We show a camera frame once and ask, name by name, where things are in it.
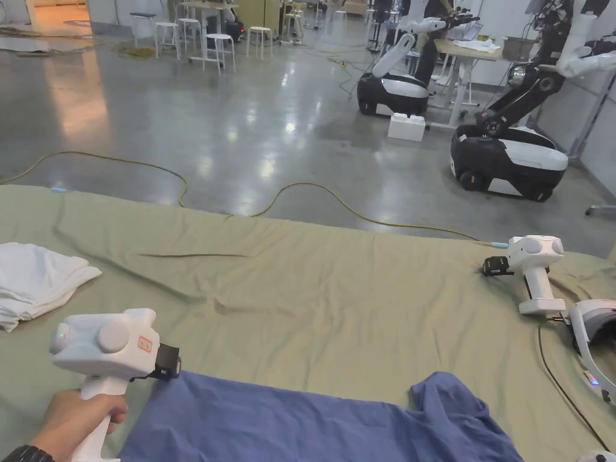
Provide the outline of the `person's left hand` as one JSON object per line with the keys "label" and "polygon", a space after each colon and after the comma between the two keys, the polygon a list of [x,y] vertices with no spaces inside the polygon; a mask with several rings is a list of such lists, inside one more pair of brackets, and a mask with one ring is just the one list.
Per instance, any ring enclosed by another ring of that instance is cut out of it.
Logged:
{"label": "person's left hand", "polygon": [[105,431],[111,434],[128,412],[123,395],[96,395],[82,399],[77,389],[62,390],[51,399],[40,431],[28,443],[55,461],[69,461],[83,441],[108,418]]}

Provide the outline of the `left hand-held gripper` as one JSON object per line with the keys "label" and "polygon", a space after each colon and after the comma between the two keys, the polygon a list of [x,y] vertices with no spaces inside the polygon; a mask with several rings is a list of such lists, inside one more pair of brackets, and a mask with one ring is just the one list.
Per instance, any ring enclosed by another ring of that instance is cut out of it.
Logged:
{"label": "left hand-held gripper", "polygon": [[161,343],[155,319],[148,308],[68,316],[51,339],[52,362],[85,377],[82,399],[124,395],[136,379],[175,379],[182,365],[179,349]]}

